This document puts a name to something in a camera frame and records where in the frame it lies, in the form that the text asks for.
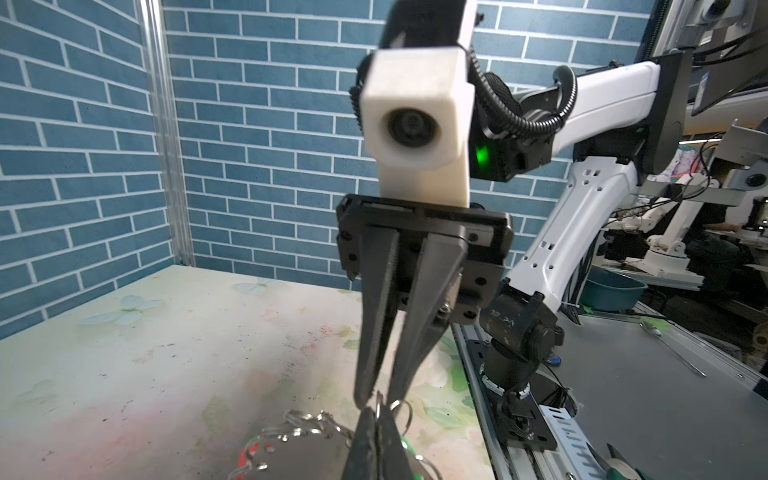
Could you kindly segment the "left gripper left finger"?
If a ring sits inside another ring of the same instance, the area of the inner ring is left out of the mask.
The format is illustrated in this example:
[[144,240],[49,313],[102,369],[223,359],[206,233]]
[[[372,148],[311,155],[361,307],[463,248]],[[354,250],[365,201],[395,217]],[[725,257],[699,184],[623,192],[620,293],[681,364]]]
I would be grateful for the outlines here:
[[364,408],[352,438],[342,480],[378,478],[377,420],[371,407]]

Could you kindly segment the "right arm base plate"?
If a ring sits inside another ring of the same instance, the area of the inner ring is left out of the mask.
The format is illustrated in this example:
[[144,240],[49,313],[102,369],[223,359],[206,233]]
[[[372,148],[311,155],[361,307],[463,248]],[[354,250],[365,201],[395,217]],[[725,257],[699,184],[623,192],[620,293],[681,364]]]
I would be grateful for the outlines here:
[[522,398],[488,380],[484,373],[489,347],[479,340],[465,343],[472,370],[480,381],[480,395],[488,405],[490,423],[498,442],[507,447],[528,447],[533,451],[555,451],[555,435],[533,395]]

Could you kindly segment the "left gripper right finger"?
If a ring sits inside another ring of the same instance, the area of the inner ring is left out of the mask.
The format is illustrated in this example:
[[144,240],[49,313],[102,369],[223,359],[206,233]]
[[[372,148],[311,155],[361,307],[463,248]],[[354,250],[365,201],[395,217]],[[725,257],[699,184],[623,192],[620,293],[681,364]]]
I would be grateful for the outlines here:
[[377,417],[377,448],[380,479],[414,479],[394,416],[387,407],[382,407]]

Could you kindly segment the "green key tag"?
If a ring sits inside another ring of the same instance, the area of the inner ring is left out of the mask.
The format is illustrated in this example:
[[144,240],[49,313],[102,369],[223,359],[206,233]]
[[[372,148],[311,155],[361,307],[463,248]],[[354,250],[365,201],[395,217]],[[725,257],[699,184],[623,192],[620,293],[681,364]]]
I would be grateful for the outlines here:
[[406,451],[406,455],[409,461],[409,466],[411,468],[412,473],[414,474],[413,479],[414,480],[423,480],[424,476],[420,473],[420,467],[419,462],[415,458],[415,452],[413,450],[413,447],[411,444],[406,440],[404,436],[400,436],[401,444]]

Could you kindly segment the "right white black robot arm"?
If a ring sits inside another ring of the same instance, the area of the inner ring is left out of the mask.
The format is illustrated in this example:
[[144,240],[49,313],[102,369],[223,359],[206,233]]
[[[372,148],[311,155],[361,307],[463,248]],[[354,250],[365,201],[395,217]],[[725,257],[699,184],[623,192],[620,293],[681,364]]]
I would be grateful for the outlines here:
[[[374,393],[398,314],[392,403],[448,326],[474,322],[499,295],[513,311],[490,332],[512,363],[492,380],[503,391],[526,384],[553,347],[555,313],[589,244],[671,159],[690,68],[680,50],[582,76],[561,66],[552,87],[501,98],[503,84],[460,47],[387,49],[360,63],[350,96],[380,193],[347,195],[336,210],[341,265],[362,285],[359,408]],[[566,147],[576,159],[562,195],[506,270],[511,217],[472,207],[470,182],[509,180]]]

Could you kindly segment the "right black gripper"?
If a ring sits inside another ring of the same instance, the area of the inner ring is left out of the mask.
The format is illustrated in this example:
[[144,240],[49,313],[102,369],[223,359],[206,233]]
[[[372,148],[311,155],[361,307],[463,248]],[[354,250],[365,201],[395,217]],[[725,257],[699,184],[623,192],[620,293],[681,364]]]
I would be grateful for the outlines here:
[[[405,398],[448,325],[471,324],[495,298],[514,237],[511,217],[349,194],[336,208],[342,268],[362,286],[362,323],[353,398],[373,395],[393,322],[406,310],[387,394]],[[449,316],[439,310],[445,301]]]

